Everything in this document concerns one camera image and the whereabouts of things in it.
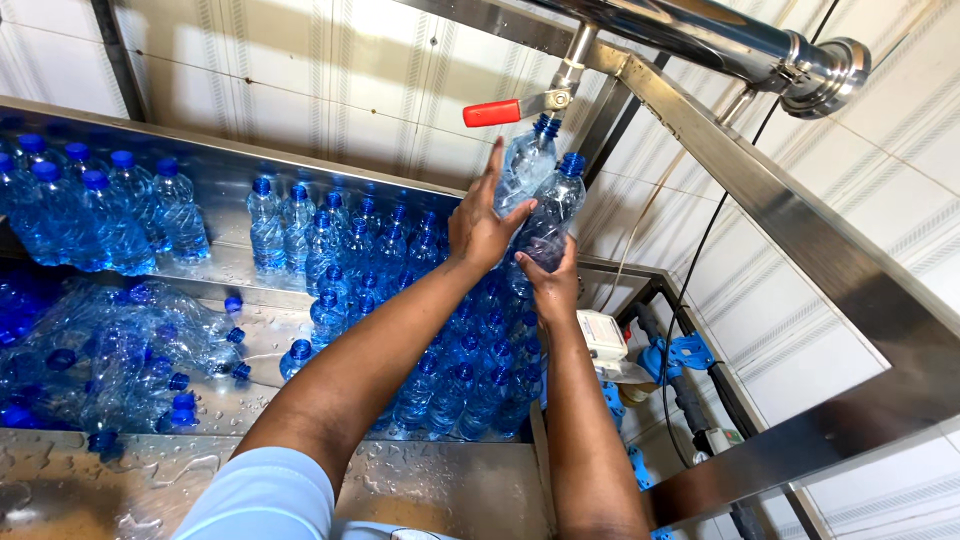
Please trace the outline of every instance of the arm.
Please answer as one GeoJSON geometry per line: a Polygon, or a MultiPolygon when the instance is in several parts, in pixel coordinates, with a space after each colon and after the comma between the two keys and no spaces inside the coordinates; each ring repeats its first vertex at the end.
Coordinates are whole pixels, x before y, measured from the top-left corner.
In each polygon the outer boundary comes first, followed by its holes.
{"type": "Polygon", "coordinates": [[[350,456],[461,299],[503,256],[533,203],[493,211],[503,162],[498,139],[483,177],[450,216],[450,258],[318,353],[276,394],[237,456],[279,446],[309,455],[339,495],[350,456]]]}
{"type": "Polygon", "coordinates": [[[550,344],[547,408],[550,477],[562,538],[645,538],[640,490],[600,392],[577,322],[577,243],[553,274],[529,256],[516,259],[534,285],[550,344]]]}

